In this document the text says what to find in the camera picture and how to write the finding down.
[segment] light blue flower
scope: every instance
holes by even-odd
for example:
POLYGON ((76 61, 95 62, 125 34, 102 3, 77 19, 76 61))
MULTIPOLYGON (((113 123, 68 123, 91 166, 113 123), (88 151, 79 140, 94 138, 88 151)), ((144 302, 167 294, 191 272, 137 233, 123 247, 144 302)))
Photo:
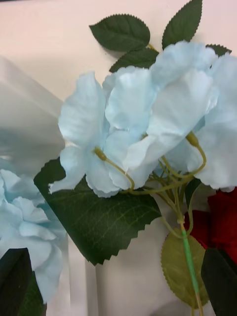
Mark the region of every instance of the light blue flower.
MULTIPOLYGON (((122 162, 129 146, 140 141, 146 134, 151 107, 157 96, 156 87, 149 70, 130 66, 107 76, 103 88, 108 99, 105 116, 110 124, 104 152, 110 160, 124 169, 122 162)), ((157 163, 153 161, 128 172, 135 183, 135 189, 145 184, 157 163)), ((112 167, 110 178, 116 186, 124 190, 131 186, 127 178, 112 167)))
POLYGON ((63 268, 65 230, 32 179, 0 170, 0 258, 27 248, 44 303, 55 293, 63 268))
POLYGON ((147 137, 132 144, 123 161, 127 172, 157 161, 175 148, 215 107, 213 79, 205 72, 216 59, 203 44, 179 42, 159 54, 150 71, 157 89, 147 137))
MULTIPOLYGON (((208 74, 220 95, 217 106, 205 116, 205 126, 196 133, 207 163, 195 176, 214 189, 237 186, 237 58, 220 57, 208 74)), ((200 166, 195 149, 189 149, 186 159, 189 171, 200 166)))
POLYGON ((62 107, 59 128, 69 142, 60 162, 66 177, 50 185, 50 192, 74 189, 86 174, 90 188, 99 196, 111 196, 119 190, 109 177, 108 164, 95 154, 103 150, 109 125, 105 118, 106 97, 94 73, 82 75, 74 94, 62 107))

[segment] blue hydrangea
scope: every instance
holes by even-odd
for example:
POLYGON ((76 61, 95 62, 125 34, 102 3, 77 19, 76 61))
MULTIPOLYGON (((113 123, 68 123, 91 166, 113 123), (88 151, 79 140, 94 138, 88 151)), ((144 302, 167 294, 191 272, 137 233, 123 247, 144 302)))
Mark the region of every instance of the blue hydrangea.
POLYGON ((27 176, 0 170, 0 258, 27 248, 44 303, 55 293, 63 268, 65 230, 27 176))

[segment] serrated leaf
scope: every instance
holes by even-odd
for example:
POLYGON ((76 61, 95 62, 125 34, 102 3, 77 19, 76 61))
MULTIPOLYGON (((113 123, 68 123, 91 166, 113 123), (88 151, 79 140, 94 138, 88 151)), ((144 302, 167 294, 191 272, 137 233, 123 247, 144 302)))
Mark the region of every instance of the serrated leaf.
POLYGON ((146 224, 161 216, 151 196, 98 198, 85 179, 74 190, 50 195, 48 183, 64 177, 59 160, 51 160, 34 181, 80 252, 94 265, 126 249, 146 224))
POLYGON ((228 254, 221 249, 207 249, 201 276, 215 315, 236 315, 237 266, 228 254))
POLYGON ((27 249, 10 249, 0 260, 0 315, 16 316, 27 292, 32 269, 27 249))
POLYGON ((110 71, 114 73, 119 70, 119 68, 128 66, 149 68, 156 61, 157 56, 158 52, 150 48, 131 51, 119 58, 119 60, 112 65, 110 71))
POLYGON ((37 285, 36 275, 33 272, 24 302, 17 316, 46 316, 47 306, 43 304, 43 299, 37 285))
POLYGON ((191 0, 180 9, 166 26, 162 38, 165 49, 181 40, 190 41, 201 20, 202 0, 191 0))
POLYGON ((206 47, 212 48, 215 53, 220 57, 222 55, 225 55, 225 53, 231 53, 232 51, 224 46, 221 45, 215 45, 215 44, 208 44, 206 47))
MULTIPOLYGON (((201 303, 205 305, 208 302, 208 295, 201 278, 201 266, 205 249, 192 236, 188 237, 188 241, 193 256, 201 303)), ((173 291, 181 301, 197 309, 198 305, 189 274, 182 239, 176 238, 172 234, 168 235, 161 251, 161 265, 171 291, 173 291)))
POLYGON ((129 14, 111 15, 90 29, 105 48, 115 51, 141 49, 149 44, 150 31, 146 24, 129 14))
POLYGON ((187 184, 185 188, 185 198, 186 198, 186 204, 188 208, 190 206, 190 203, 192 202, 193 195, 200 184, 201 184, 201 181, 196 178, 187 184))

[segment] artificial leaf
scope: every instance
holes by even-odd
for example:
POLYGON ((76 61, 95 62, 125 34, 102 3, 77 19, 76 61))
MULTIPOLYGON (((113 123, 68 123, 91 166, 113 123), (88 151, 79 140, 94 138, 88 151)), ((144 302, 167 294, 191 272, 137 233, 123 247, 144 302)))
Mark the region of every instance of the artificial leaf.
POLYGON ((128 66, 149 68, 156 61, 157 55, 158 52, 150 48, 128 52, 112 65, 110 71, 114 73, 119 68, 128 66))
MULTIPOLYGON (((205 305, 208 301, 208 295, 201 279, 201 266, 205 249, 192 236, 188 236, 188 241, 193 256, 201 303, 205 305)), ((198 308, 182 239, 176 238, 172 234, 168 235, 161 251, 161 265, 165 279, 174 294, 191 307, 198 308)))
POLYGON ((193 38, 200 23, 201 8, 202 0, 191 0, 175 14, 164 30, 163 49, 181 40, 190 41, 193 38))
POLYGON ((224 46, 221 46, 221 45, 209 44, 209 45, 206 45, 206 47, 212 48, 219 57, 222 55, 225 55, 225 53, 232 52, 230 49, 228 49, 224 46))
POLYGON ((90 29, 105 48, 116 51, 141 49, 149 44, 150 31, 146 24, 129 14, 111 15, 90 29))
POLYGON ((216 316, 236 315, 237 266, 224 250, 206 250, 201 277, 216 316))
POLYGON ((161 216, 151 196, 99 198, 84 178, 74 190, 50 195, 48 183, 64 177, 59 160, 51 160, 35 177, 35 184, 78 249, 94 265, 126 249, 138 231, 161 216))
POLYGON ((188 208, 190 206, 190 203, 192 203, 193 195, 200 184, 201 184, 201 181, 196 178, 187 184, 185 188, 185 198, 186 198, 186 204, 188 208))
POLYGON ((27 294, 17 316, 46 316, 46 309, 47 305, 43 304, 43 299, 36 281, 36 275, 32 273, 27 294))
POLYGON ((0 315, 17 315, 31 274, 27 249, 10 249, 4 254, 0 260, 0 315))

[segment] dark green leaf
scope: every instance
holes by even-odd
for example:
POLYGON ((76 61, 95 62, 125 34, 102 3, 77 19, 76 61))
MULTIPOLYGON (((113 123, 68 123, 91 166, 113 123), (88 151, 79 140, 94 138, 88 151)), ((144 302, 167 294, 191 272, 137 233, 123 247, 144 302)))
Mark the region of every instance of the dark green leaf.
POLYGON ((48 194, 48 183, 64 176, 59 160, 52 160, 35 177, 35 184, 78 249, 94 265, 126 249, 139 230, 160 217, 151 196, 98 198, 85 179, 75 190, 48 194))
POLYGON ((10 249, 0 260, 0 315, 16 316, 31 279, 27 249, 10 249))
POLYGON ((116 51, 141 49, 149 44, 150 31, 146 24, 129 14, 111 15, 90 29, 105 48, 116 51))
POLYGON ((199 26, 202 0, 191 0, 180 9, 166 26, 162 38, 162 47, 181 40, 190 41, 199 26))
POLYGON ((42 296, 37 285, 36 275, 32 273, 27 294, 17 316, 45 316, 46 309, 47 307, 43 304, 42 296))
POLYGON ((237 266, 223 251, 206 250, 201 277, 216 316, 237 314, 237 266))
POLYGON ((112 65, 110 71, 114 73, 119 68, 128 66, 149 68, 156 61, 157 55, 158 52, 150 48, 128 52, 112 65))
POLYGON ((201 184, 201 181, 195 178, 192 181, 190 181, 189 184, 186 186, 185 198, 186 198, 186 204, 188 208, 189 208, 190 203, 192 202, 193 194, 200 184, 201 184))
MULTIPOLYGON (((199 293, 202 305, 208 301, 208 295, 201 279, 201 266, 205 249, 192 236, 188 236, 190 249, 193 255, 194 267, 199 286, 199 293)), ((185 257, 182 239, 169 234, 161 251, 161 265, 165 279, 174 294, 191 307, 198 308, 195 292, 185 257)))
POLYGON ((232 51, 221 45, 209 44, 206 47, 212 48, 218 56, 225 55, 225 53, 231 53, 232 51))

